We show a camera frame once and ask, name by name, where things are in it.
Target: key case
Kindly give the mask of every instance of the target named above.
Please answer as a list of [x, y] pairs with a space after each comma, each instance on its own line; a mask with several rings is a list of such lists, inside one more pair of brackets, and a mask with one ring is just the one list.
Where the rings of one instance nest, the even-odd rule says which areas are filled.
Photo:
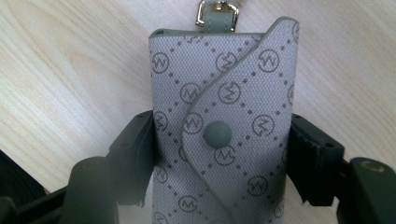
[[234, 34], [216, 17], [149, 38], [153, 223], [282, 223], [299, 23]]

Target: monogram pattern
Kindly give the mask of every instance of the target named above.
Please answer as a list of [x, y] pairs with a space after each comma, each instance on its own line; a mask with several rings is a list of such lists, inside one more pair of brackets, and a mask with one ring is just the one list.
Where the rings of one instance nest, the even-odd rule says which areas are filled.
[[[264, 35], [149, 40], [161, 154], [153, 223], [282, 222], [299, 31], [282, 18]], [[227, 147], [203, 138], [216, 120], [233, 131]]]

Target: wood grain surface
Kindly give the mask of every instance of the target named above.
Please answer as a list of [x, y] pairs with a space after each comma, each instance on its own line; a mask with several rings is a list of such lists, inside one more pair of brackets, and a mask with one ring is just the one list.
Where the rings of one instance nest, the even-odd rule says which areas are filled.
[[[198, 1], [0, 0], [0, 148], [45, 188], [105, 156], [151, 109], [148, 37], [196, 30]], [[237, 32], [278, 17], [301, 24], [294, 113], [346, 147], [396, 168], [396, 1], [243, 1]], [[285, 223], [336, 223], [335, 206], [302, 205], [288, 182]], [[151, 223], [122, 207], [123, 223]]]

